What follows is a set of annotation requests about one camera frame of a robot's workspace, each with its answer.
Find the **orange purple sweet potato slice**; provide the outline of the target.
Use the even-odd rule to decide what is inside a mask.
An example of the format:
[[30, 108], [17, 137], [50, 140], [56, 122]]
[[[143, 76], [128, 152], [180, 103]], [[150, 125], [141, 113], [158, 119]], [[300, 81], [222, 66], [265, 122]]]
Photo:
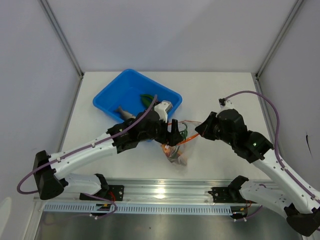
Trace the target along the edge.
[[166, 144], [162, 144], [161, 148], [169, 161], [176, 161], [182, 155], [179, 145], [169, 146]]

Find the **clear zip top bag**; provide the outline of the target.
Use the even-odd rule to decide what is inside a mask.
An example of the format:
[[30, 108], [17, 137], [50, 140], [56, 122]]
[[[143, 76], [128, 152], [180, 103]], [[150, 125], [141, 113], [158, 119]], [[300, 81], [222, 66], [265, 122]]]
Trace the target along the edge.
[[189, 129], [188, 129], [188, 137], [186, 140], [183, 140], [182, 142], [180, 142], [179, 144], [177, 144], [176, 146], [180, 146], [179, 150], [181, 151], [181, 156], [175, 160], [175, 161], [170, 161], [172, 164], [176, 165], [176, 166], [187, 166], [188, 165], [188, 159], [190, 158], [195, 142], [196, 142], [196, 138], [199, 136], [199, 134], [195, 131], [195, 128], [197, 126], [199, 126], [201, 124], [201, 122], [199, 121], [191, 121], [191, 120], [183, 120], [183, 121], [179, 121], [178, 123], [181, 122], [186, 122], [189, 124]]

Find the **dark green cucumber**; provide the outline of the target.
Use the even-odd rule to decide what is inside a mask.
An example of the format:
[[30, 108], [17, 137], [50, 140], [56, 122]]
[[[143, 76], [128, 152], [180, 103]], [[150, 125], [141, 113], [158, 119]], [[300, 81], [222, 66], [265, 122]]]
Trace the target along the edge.
[[151, 105], [153, 100], [154, 100], [154, 96], [152, 96], [150, 94], [141, 94], [140, 95], [140, 101], [146, 109]]

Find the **grey toy fish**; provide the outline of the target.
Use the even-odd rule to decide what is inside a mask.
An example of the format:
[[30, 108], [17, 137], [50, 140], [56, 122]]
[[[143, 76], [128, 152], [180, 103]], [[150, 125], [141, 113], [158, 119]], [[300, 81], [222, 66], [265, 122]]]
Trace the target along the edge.
[[129, 119], [135, 119], [135, 118], [136, 118], [135, 115], [133, 115], [132, 113], [130, 113], [130, 112], [126, 111], [126, 110], [124, 110], [121, 105], [119, 105], [119, 106], [117, 107], [117, 109], [114, 110], [114, 112], [120, 114], [120, 117], [121, 117], [124, 121], [129, 120]]

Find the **blue plastic bin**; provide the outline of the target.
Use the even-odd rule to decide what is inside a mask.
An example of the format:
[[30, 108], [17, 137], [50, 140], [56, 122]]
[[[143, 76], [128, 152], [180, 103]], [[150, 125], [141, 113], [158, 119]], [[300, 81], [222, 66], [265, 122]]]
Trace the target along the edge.
[[[154, 96], [148, 108], [141, 103], [142, 94]], [[102, 89], [92, 103], [118, 122], [107, 133], [111, 135], [114, 145], [120, 145], [155, 140], [161, 120], [154, 106], [162, 101], [169, 101], [173, 105], [167, 119], [170, 131], [169, 118], [182, 103], [181, 95], [133, 69], [127, 69]], [[119, 113], [114, 112], [118, 106], [133, 114], [135, 119], [123, 120]]]

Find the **green spring onion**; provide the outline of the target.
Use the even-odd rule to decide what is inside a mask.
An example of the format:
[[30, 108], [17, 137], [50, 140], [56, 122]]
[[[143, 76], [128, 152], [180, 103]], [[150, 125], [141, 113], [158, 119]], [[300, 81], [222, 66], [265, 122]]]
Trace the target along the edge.
[[185, 121], [179, 122], [178, 129], [180, 135], [183, 137], [183, 140], [186, 140], [189, 135], [189, 124]]

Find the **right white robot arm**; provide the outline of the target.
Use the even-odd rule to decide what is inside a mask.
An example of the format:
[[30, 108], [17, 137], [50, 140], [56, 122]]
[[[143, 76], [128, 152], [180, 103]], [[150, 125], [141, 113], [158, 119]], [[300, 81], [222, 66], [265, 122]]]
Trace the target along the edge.
[[232, 201], [256, 202], [284, 217], [293, 230], [306, 237], [320, 228], [320, 192], [277, 155], [276, 148], [266, 137], [248, 130], [242, 115], [235, 109], [211, 112], [195, 130], [207, 140], [220, 140], [230, 145], [240, 158], [264, 172], [283, 192], [274, 193], [243, 178], [241, 185], [228, 189]]

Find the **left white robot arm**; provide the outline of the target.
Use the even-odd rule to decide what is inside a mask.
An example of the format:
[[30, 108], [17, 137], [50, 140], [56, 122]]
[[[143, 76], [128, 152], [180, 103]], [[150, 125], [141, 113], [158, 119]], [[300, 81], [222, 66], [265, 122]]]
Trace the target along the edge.
[[168, 123], [155, 110], [144, 111], [136, 118], [114, 125], [81, 147], [53, 154], [45, 150], [38, 152], [33, 176], [40, 199], [50, 200], [62, 193], [79, 193], [82, 200], [90, 195], [97, 200], [105, 199], [110, 187], [102, 174], [81, 175], [74, 171], [96, 160], [134, 149], [143, 141], [176, 146], [184, 140], [178, 125], [176, 119]]

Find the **aluminium rail frame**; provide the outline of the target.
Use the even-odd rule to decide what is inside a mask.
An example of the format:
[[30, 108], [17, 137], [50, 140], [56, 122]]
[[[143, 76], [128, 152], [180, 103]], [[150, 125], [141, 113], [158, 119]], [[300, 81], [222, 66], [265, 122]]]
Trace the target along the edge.
[[36, 201], [81, 201], [80, 193], [103, 185], [123, 185], [122, 201], [117, 203], [206, 204], [214, 203], [208, 191], [228, 187], [230, 180], [104, 179], [74, 175], [58, 185], [50, 184], [33, 194]]

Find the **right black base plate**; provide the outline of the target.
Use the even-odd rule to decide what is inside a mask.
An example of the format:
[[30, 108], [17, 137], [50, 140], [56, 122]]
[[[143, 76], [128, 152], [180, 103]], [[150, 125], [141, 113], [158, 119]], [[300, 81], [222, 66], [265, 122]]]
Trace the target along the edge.
[[214, 203], [233, 203], [233, 204], [245, 204], [249, 203], [248, 199], [245, 199], [240, 194], [241, 187], [212, 187], [207, 193], [211, 195]]

